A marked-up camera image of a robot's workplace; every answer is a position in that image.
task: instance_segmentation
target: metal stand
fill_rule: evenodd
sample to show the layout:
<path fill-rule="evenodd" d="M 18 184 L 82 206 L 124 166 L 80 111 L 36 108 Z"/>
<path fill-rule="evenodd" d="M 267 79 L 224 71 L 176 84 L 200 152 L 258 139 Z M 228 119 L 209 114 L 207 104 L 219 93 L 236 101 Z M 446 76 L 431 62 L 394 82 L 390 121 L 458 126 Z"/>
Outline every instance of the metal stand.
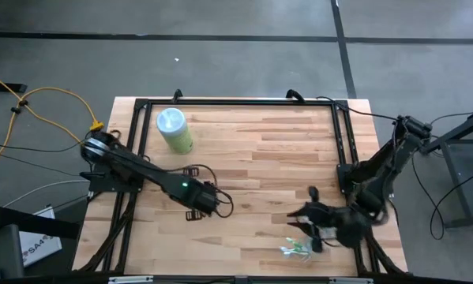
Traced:
<path fill-rule="evenodd" d="M 423 154 L 442 150 L 454 185 L 473 175 L 473 140 L 461 140 L 470 133 L 473 133 L 473 117 L 421 149 Z M 445 228 L 473 226 L 473 181 L 456 191 L 466 217 L 446 222 Z"/>

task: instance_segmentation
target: white lid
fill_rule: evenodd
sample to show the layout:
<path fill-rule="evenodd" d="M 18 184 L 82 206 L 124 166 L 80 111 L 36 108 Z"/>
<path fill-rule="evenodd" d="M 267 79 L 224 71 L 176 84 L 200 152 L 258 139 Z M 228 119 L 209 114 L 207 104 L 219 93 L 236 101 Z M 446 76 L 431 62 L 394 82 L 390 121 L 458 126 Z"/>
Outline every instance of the white lid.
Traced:
<path fill-rule="evenodd" d="M 156 123 L 164 136 L 177 136 L 187 127 L 186 117 L 174 107 L 161 111 L 157 115 Z"/>

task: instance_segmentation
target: small toy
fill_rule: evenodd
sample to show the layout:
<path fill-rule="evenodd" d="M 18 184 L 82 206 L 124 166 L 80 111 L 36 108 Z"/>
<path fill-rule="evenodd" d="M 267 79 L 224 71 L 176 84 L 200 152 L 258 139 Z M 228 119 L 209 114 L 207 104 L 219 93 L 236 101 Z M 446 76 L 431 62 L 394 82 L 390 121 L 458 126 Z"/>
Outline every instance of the small toy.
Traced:
<path fill-rule="evenodd" d="M 312 252 L 312 248 L 310 245 L 303 245 L 301 242 L 295 241 L 290 237 L 286 237 L 286 240 L 290 242 L 294 246 L 294 248 L 280 247 L 280 250 L 282 250 L 285 258 L 289 258 L 292 255 L 298 255 L 302 257 L 301 260 L 304 262 L 310 260 Z M 311 244 L 311 241 L 307 240 L 305 241 L 305 244 Z"/>

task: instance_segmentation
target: black cable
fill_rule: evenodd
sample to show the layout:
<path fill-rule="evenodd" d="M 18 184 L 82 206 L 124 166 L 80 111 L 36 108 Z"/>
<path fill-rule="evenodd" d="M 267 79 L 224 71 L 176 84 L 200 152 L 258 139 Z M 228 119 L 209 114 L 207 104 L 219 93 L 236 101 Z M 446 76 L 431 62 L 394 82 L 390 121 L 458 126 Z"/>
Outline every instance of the black cable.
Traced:
<path fill-rule="evenodd" d="M 324 238 L 321 238 L 321 240 L 322 240 L 327 246 L 330 246 L 330 247 L 332 247 L 332 248 L 340 248 L 340 247 L 341 247 L 341 245 L 333 245 L 333 244 L 327 242 Z"/>
<path fill-rule="evenodd" d="M 399 218 L 398 215 L 397 215 L 396 205 L 394 205 L 394 202 L 392 202 L 392 200 L 390 200 L 390 199 L 389 199 L 389 203 L 391 204 L 392 209 L 394 209 L 394 215 L 396 216 L 396 223 L 397 223 L 397 226 L 400 226 L 400 218 Z"/>
<path fill-rule="evenodd" d="M 438 137 L 438 136 L 436 136 L 436 135 L 431 135 L 431 137 L 436 138 L 436 139 L 440 138 L 440 137 Z M 438 158 L 444 158 L 444 157 L 443 157 L 443 154 L 437 153 L 436 151 L 441 151 L 441 148 L 438 149 L 438 150 L 432 151 L 431 154 L 437 156 Z"/>
<path fill-rule="evenodd" d="M 439 121 L 440 119 L 443 119 L 443 118 L 451 118 L 451 117 L 455 117 L 455 116 L 469 115 L 469 114 L 473 114 L 473 111 L 472 111 L 472 112 L 468 112 L 468 113 L 461 113 L 461 114 L 447 114 L 447 115 L 443 115 L 443 116 L 440 116 L 439 118 L 435 118 L 430 124 L 433 125 L 434 122 Z"/>
<path fill-rule="evenodd" d="M 431 215 L 431 220 L 430 220 L 430 227 L 432 227 L 433 225 L 433 217 L 434 217 L 434 214 L 436 212 L 438 212 L 438 214 L 440 213 L 440 209 L 438 208 L 441 204 L 441 202 L 443 202 L 443 200 L 445 200 L 445 198 L 447 198 L 447 196 L 449 196 L 450 193 L 452 193 L 455 189 L 457 189 L 458 187 L 460 187 L 461 185 L 467 183 L 468 181 L 470 181 L 471 179 L 473 179 L 473 175 L 470 176 L 468 179 L 466 179 L 465 181 L 459 183 L 458 185 L 454 186 L 452 189 L 450 189 L 441 199 L 440 201 L 438 201 L 438 203 L 436 204 L 436 206 L 434 207 L 434 211 L 433 211 L 433 214 Z"/>
<path fill-rule="evenodd" d="M 60 174 L 66 174 L 66 175 L 69 175 L 71 177 L 79 177 L 78 174 L 70 174 L 70 173 L 66 173 L 65 171 L 62 171 L 62 170 L 56 170 L 56 169 L 52 169 L 48 166 L 41 166 L 41 165 L 38 165 L 38 164 L 35 164 L 35 163 L 31 163 L 31 162 L 27 162 L 27 161 L 24 161 L 24 160 L 21 160 L 21 159 L 17 159 L 17 158 L 14 158 L 14 157 L 10 157 L 10 156 L 7 156 L 7 155 L 3 155 L 3 154 L 0 154 L 1 157 L 3 158 L 7 158 L 7 159 L 12 159 L 12 160 L 15 160 L 17 162 L 21 162 L 21 163 L 25 163 L 25 164 L 28 164 L 29 166 L 37 166 L 39 168 L 42 168 L 42 169 L 45 169 L 45 170 L 52 170 L 54 172 L 58 172 Z"/>
<path fill-rule="evenodd" d="M 122 135 L 122 133 L 117 129 L 111 130 L 110 134 L 113 135 L 117 140 L 120 140 L 120 136 Z"/>
<path fill-rule="evenodd" d="M 55 209 L 57 209 L 57 208 L 60 208 L 60 207 L 62 207 L 62 206 L 64 206 L 64 205 L 66 205 L 66 204 L 70 204 L 70 203 L 72 203 L 72 202 L 75 202 L 75 201 L 78 201 L 78 200 L 82 200 L 82 199 L 84 199 L 84 198 L 88 198 L 88 197 L 87 197 L 87 194 L 85 194 L 85 195 L 83 195 L 83 196 L 79 196 L 79 197 L 77 197 L 77 198 L 73 198 L 72 200 L 68 200 L 68 201 L 66 201 L 66 202 L 64 202 L 64 203 L 62 203 L 62 204 L 59 204 L 59 205 L 57 205 L 57 206 L 54 206 L 54 207 L 52 207 L 52 210 L 55 210 Z M 27 216 L 27 217 L 24 217 L 24 218 L 22 218 L 22 219 L 18 219 L 17 221 L 15 221 L 15 223 L 23 222 L 23 221 L 25 221 L 25 220 L 28 220 L 28 219 L 34 217 L 34 216 L 37 216 L 37 214 L 32 214 L 32 216 Z"/>
<path fill-rule="evenodd" d="M 64 148 L 64 149 L 61 149 L 61 150 L 43 150 L 43 149 L 26 148 L 26 147 L 5 146 L 5 145 L 1 145 L 1 144 L 0 144 L 0 147 L 9 148 L 9 149 L 17 149 L 17 150 L 26 150 L 26 151 L 38 151 L 38 152 L 43 152 L 43 153 L 59 153 L 59 152 L 63 152 L 63 151 L 68 151 L 69 149 L 73 149 L 77 145 L 82 144 L 83 142 L 84 142 L 84 140 L 82 140 L 80 142 L 77 142 L 73 146 L 69 146 L 68 148 Z"/>
<path fill-rule="evenodd" d="M 216 209 L 216 210 L 215 210 L 215 214 L 217 214 L 220 218 L 227 218 L 227 217 L 229 217 L 229 216 L 231 216 L 231 215 L 233 214 L 233 210 L 235 209 L 235 204 L 233 203 L 233 198 L 232 198 L 229 194 L 227 194 L 226 192 L 224 192 L 224 191 L 222 191 L 222 190 L 220 190 L 220 189 L 216 189 L 216 191 L 217 191 L 218 193 L 221 193 L 222 195 L 224 195 L 224 196 L 229 200 L 229 202 L 223 202 L 222 200 L 219 200 L 219 199 L 217 198 L 217 201 L 219 201 L 219 202 L 222 203 L 222 204 L 230 204 L 230 205 L 231 205 L 231 210 L 230 210 L 229 213 L 227 213 L 226 215 L 221 215 L 220 212 L 219 212 L 219 210 Z"/>
<path fill-rule="evenodd" d="M 335 101 L 334 99 L 325 97 L 325 96 L 323 96 L 323 95 L 319 95 L 319 96 L 316 97 L 315 99 L 327 99 L 327 100 L 329 100 L 329 101 L 335 103 L 340 109 L 345 110 L 345 111 L 347 111 L 347 109 L 348 109 L 348 110 L 351 110 L 351 111 L 355 112 L 356 114 L 369 115 L 369 116 L 374 116 L 374 117 L 376 117 L 376 118 L 386 118 L 386 119 L 390 119 L 390 120 L 393 120 L 393 121 L 396 121 L 396 120 L 397 120 L 397 118 L 391 118 L 391 117 L 389 117 L 389 116 L 387 116 L 387 115 L 382 115 L 382 114 L 370 114 L 370 113 L 364 113 L 364 112 L 362 112 L 362 111 L 358 111 L 358 110 L 351 109 L 350 107 L 341 105 L 341 104 L 339 104 L 337 101 Z"/>
<path fill-rule="evenodd" d="M 434 210 L 437 209 L 437 205 L 434 203 L 434 200 L 433 200 L 433 197 L 431 197 L 431 195 L 427 192 L 426 190 L 426 187 L 424 186 L 424 184 L 420 181 L 420 178 L 419 178 L 419 174 L 417 174 L 417 169 L 415 168 L 415 159 L 414 159 L 414 156 L 411 157 L 411 167 L 413 169 L 413 172 L 415 174 L 415 177 L 417 178 L 417 181 L 419 182 L 419 185 L 420 187 L 422 188 L 422 190 L 424 191 L 424 193 L 427 195 L 427 198 L 429 198 L 429 200 L 431 201 L 432 205 L 434 206 Z M 433 217 L 434 217 L 434 213 L 433 215 L 431 216 L 431 220 L 430 220 L 430 225 L 429 225 L 429 231 L 430 231 L 430 234 L 431 234 L 431 237 L 433 237 L 433 239 L 439 241 L 443 238 L 443 235 L 445 234 L 445 227 L 444 227 L 444 222 L 443 222 L 443 216 L 441 215 L 441 212 L 438 211 L 438 216 L 440 217 L 440 222 L 441 222 L 441 236 L 440 237 L 436 237 L 434 234 L 433 234 Z"/>

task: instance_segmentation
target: white sign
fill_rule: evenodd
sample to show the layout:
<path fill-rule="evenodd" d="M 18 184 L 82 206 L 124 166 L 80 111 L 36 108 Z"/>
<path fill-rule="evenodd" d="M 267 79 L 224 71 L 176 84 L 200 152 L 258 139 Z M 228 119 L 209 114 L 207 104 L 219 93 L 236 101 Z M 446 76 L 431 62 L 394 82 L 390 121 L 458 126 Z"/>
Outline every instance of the white sign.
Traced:
<path fill-rule="evenodd" d="M 36 212 L 35 215 L 55 219 L 54 209 L 52 207 Z M 22 261 L 24 261 L 24 267 L 27 267 L 62 249 L 61 240 L 58 237 L 28 232 L 19 232 L 19 235 L 21 238 Z"/>

